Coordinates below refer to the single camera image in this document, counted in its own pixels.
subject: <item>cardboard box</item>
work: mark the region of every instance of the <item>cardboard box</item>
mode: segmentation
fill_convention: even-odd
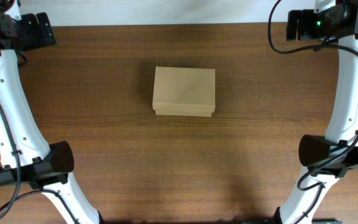
[[[215,69],[156,67],[153,110],[157,115],[211,117]]]

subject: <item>white wall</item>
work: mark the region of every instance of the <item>white wall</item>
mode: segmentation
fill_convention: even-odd
[[[315,0],[283,0],[273,20],[312,9]],[[53,26],[267,22],[276,0],[22,0],[21,13],[46,12]]]

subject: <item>wood grain surface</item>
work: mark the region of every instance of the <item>wood grain surface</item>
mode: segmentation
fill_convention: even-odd
[[[282,49],[303,44],[285,43],[285,24],[273,35]],[[332,114],[336,50],[276,54],[266,24],[61,27],[55,36],[56,46],[28,52],[23,89],[46,140],[70,143],[76,179],[109,221],[271,217],[295,184],[302,135],[324,135]],[[216,69],[213,117],[154,115],[156,66]],[[0,206],[12,192],[0,187]],[[358,170],[315,217],[358,223]],[[35,195],[0,223],[64,220]]]

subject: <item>brown tabletop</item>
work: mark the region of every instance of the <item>brown tabletop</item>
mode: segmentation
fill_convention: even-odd
[[[285,24],[273,36],[282,49],[304,44],[285,43]],[[105,220],[271,217],[295,184],[302,135],[324,135],[332,114],[337,51],[279,55],[266,24],[59,27],[55,37],[28,52],[24,92],[45,139],[70,143],[77,182]],[[213,117],[154,115],[156,66],[216,69]],[[0,206],[12,192],[0,187]],[[358,223],[358,170],[315,217]],[[64,220],[34,195],[0,223]]]

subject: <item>wooden table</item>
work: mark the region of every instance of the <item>wooden table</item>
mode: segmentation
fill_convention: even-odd
[[[46,140],[70,143],[76,179],[109,221],[271,217],[297,178],[302,135],[324,135],[333,110],[336,50],[276,54],[266,24],[60,27],[55,36],[56,46],[28,52],[24,92]],[[285,43],[285,24],[273,36],[282,49],[302,44]],[[213,117],[154,115],[156,66],[215,68]],[[12,191],[0,187],[0,205]],[[358,170],[315,217],[358,223]],[[64,220],[35,195],[0,223]]]

